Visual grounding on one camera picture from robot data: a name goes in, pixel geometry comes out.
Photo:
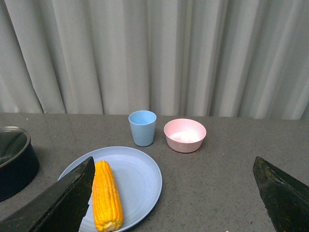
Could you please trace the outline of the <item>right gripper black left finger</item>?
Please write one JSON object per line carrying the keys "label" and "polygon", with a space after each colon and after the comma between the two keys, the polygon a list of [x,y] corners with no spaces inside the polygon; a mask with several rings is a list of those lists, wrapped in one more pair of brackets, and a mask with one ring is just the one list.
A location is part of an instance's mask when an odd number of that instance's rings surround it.
{"label": "right gripper black left finger", "polygon": [[77,232],[92,193],[92,157],[0,222],[2,232]]}

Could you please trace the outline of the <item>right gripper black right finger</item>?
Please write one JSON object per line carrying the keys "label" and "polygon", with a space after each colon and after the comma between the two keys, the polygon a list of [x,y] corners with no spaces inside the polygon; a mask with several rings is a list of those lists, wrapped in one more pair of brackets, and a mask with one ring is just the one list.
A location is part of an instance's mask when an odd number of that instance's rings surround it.
{"label": "right gripper black right finger", "polygon": [[309,230],[309,187],[262,157],[253,175],[267,214],[277,232]]}

